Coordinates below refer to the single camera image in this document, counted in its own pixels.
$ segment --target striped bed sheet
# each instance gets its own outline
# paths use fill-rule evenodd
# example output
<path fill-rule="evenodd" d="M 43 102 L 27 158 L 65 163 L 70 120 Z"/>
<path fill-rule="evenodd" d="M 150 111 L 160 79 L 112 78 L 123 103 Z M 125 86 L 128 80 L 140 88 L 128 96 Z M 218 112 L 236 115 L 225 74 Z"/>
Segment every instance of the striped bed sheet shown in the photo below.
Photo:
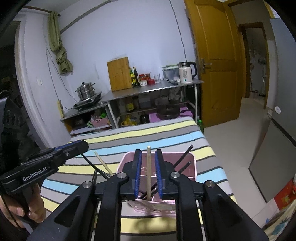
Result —
<path fill-rule="evenodd" d="M 94 154 L 96 151 L 113 173 L 126 152 L 135 149 L 151 150 L 161 148 L 163 152 L 184 152 L 191 144 L 191 153 L 196 158 L 196 181 L 215 181 L 234 201 L 226 174 L 219 165 L 214 151 L 209 146 L 199 127 L 190 117 L 166 120 L 103 132 L 73 137 L 70 141 L 85 140 L 89 150 L 85 156 L 98 168 L 107 172 Z M 48 177 L 41 187 L 46 214 L 53 212 L 81 183 L 92 180 L 94 170 L 77 156 L 66 162 L 59 171 Z M 98 175 L 97 182 L 105 179 Z M 169 217 L 146 216 L 138 213 L 126 202 L 122 204 L 121 240 L 176 240 L 176 219 Z"/>

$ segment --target wooden chopstick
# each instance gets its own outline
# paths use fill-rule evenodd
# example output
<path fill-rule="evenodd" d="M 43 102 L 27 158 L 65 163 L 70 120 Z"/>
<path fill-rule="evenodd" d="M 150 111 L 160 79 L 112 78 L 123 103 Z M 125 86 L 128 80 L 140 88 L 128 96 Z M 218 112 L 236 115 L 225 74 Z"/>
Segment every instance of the wooden chopstick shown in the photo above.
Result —
<path fill-rule="evenodd" d="M 147 147 L 147 158 L 146 158 L 146 165 L 147 165 L 147 200 L 150 201 L 151 198 L 151 148 L 150 146 Z"/>
<path fill-rule="evenodd" d="M 104 163 L 103 159 L 97 154 L 97 152 L 94 152 L 96 157 L 99 159 L 99 161 L 102 163 L 102 165 L 104 166 L 104 168 L 107 170 L 107 172 L 109 172 L 109 174 L 111 176 L 113 176 L 113 172 L 110 170 L 110 168 L 106 165 L 106 163 Z"/>

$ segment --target gray refrigerator door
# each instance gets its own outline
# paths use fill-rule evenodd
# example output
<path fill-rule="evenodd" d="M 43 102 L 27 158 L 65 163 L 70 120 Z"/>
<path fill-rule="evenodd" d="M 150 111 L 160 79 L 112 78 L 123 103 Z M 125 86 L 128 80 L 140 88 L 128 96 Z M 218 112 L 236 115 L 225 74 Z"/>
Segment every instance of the gray refrigerator door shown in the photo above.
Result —
<path fill-rule="evenodd" d="M 296 173 L 296 147 L 270 122 L 249 170 L 266 202 L 274 198 Z"/>
<path fill-rule="evenodd" d="M 281 19 L 271 19 L 270 22 L 279 63 L 276 108 L 272 117 L 296 140 L 296 42 Z"/>

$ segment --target green towel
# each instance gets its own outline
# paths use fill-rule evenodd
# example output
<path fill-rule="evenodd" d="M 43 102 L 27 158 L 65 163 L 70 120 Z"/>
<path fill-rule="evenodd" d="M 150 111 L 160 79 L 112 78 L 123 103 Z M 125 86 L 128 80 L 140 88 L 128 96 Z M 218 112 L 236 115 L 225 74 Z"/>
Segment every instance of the green towel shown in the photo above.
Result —
<path fill-rule="evenodd" d="M 57 14 L 57 12 L 51 12 L 48 16 L 48 39 L 50 49 L 57 56 L 56 61 L 59 65 L 59 72 L 64 74 L 72 72 L 73 65 L 67 59 L 67 51 L 62 44 Z"/>

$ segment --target wall switch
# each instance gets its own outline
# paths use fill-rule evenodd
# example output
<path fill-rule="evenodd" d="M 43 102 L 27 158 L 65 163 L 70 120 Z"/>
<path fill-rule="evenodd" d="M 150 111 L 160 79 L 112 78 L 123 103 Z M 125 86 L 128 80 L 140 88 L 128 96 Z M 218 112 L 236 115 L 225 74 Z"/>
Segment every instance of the wall switch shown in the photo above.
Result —
<path fill-rule="evenodd" d="M 39 85 L 42 85 L 42 84 L 43 84 L 42 79 L 37 78 L 37 83 L 38 83 Z"/>

